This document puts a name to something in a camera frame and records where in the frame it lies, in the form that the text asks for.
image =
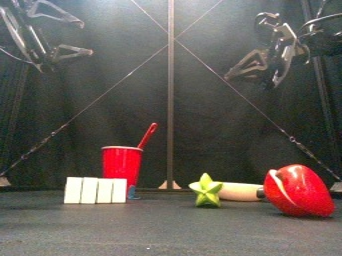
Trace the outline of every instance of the white block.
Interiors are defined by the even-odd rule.
[[[98,179],[96,203],[109,204],[112,202],[112,182],[113,179]]]
[[[81,204],[94,204],[96,202],[96,193],[97,193],[97,178],[82,178],[81,186]]]
[[[112,203],[125,203],[126,179],[112,181]]]
[[[66,177],[64,204],[78,204],[82,178]]]

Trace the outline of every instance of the star fruit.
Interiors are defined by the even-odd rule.
[[[197,194],[196,207],[213,206],[220,207],[219,195],[223,186],[221,182],[212,181],[206,173],[202,173],[197,182],[188,185],[192,191]]]

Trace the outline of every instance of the wire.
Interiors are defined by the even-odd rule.
[[[342,13],[336,13],[336,14],[331,14],[328,16],[324,16],[324,17],[320,17],[320,18],[316,18],[316,19],[312,19],[309,21],[307,21],[303,26],[299,28],[299,32],[309,25],[313,25],[316,23],[320,23],[323,21],[327,21],[327,20],[332,20],[332,19],[337,19],[337,18],[342,18]]]
[[[0,46],[0,51],[9,56],[10,58],[13,58],[14,60],[18,60],[19,62],[23,62],[26,64],[33,64],[30,61],[22,60],[21,58],[15,57],[14,55],[11,55],[6,50],[3,50],[3,46]]]
[[[142,12],[146,14],[146,16],[150,18],[150,16],[148,15],[148,13],[144,11],[142,8],[140,8],[140,10],[142,10]],[[188,30],[188,28],[205,16],[208,12],[205,12],[200,18],[186,27],[186,29],[184,31]],[[313,24],[313,23],[317,23],[317,22],[321,22],[324,20],[328,20],[328,19],[333,19],[333,18],[337,18],[342,16],[342,13],[337,13],[335,15],[329,15],[329,16],[325,16],[325,17],[321,17],[321,18],[317,18],[317,19],[313,19],[313,20],[309,20],[300,28],[300,30]],[[180,41],[177,40],[177,38],[180,37],[180,35],[184,33],[184,31],[174,37],[174,42],[184,48],[184,50],[193,56],[193,58],[202,64],[202,66],[212,72],[212,74],[221,80],[221,82],[231,88],[231,90],[235,92],[235,94],[245,101],[245,103],[255,109],[255,111],[263,116],[263,118],[273,125],[273,127],[280,131],[280,133],[288,138],[289,142],[295,143],[297,148],[301,150],[303,153],[305,153],[305,155],[308,155],[313,160],[315,162],[320,165],[320,167],[327,171],[329,172],[329,174],[335,177],[335,179],[337,181],[340,181],[340,178],[339,176],[336,176],[336,174],[328,169],[328,167],[323,164],[323,162],[316,159],[316,157],[313,156],[312,152],[299,143],[296,142],[293,136],[291,136],[285,130],[273,122],[273,120],[267,116],[267,114],[257,108],[256,105],[252,104],[252,102],[244,97],[244,95],[231,86],[231,84],[221,78],[221,76],[213,71],[213,69],[204,63],[204,61],[192,53],[192,51],[180,43]],[[57,130],[54,130],[46,138],[42,139],[42,141],[40,143],[37,143],[31,148],[30,150],[21,155],[21,157],[17,159],[17,161],[0,173],[0,177],[2,177],[14,167],[15,165],[22,162],[23,160],[27,159],[29,155],[31,153],[34,153],[34,151],[37,151],[37,149],[40,147],[42,147],[45,145],[45,143],[48,142],[48,140],[54,137],[57,135],[57,133],[64,130],[64,128],[69,125],[69,123],[73,122],[73,120],[104,98],[104,96],[109,93],[109,91],[116,88],[121,83],[122,81],[134,73],[134,71],[137,71],[145,63],[149,62],[149,60],[166,48],[168,45],[165,45],[164,47],[161,47],[150,56],[149,58],[145,59],[145,61],[118,80],[118,82],[116,82],[116,84],[113,84],[109,89],[89,103],[89,105],[85,106],[85,108],[82,110],[80,110],[80,112],[60,126],[60,128]]]
[[[315,18],[319,18],[321,16],[321,13],[324,11],[324,7],[325,7],[325,4],[327,4],[328,1],[329,0],[321,0]]]

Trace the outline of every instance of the white handle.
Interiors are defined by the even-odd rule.
[[[263,185],[223,182],[219,198],[243,202],[260,201],[260,198],[256,196],[257,189],[260,188],[263,188]]]

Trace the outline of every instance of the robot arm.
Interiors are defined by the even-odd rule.
[[[301,29],[340,17],[342,14],[335,14],[311,20]],[[281,23],[279,15],[271,13],[256,16],[253,28],[265,48],[245,55],[224,75],[225,81],[243,79],[271,89],[281,83],[291,64],[305,64],[311,57],[342,53],[342,31],[327,34],[323,29],[311,27],[309,32],[297,37],[288,24]]]
[[[58,16],[38,12],[40,9],[50,9]],[[64,44],[50,46],[44,38],[42,31],[34,28],[31,19],[37,17],[53,19],[78,28],[84,27],[82,21],[48,1],[1,0],[0,15],[26,62],[34,65],[41,73],[53,71],[56,63],[61,60],[92,55],[92,50],[88,49]]]

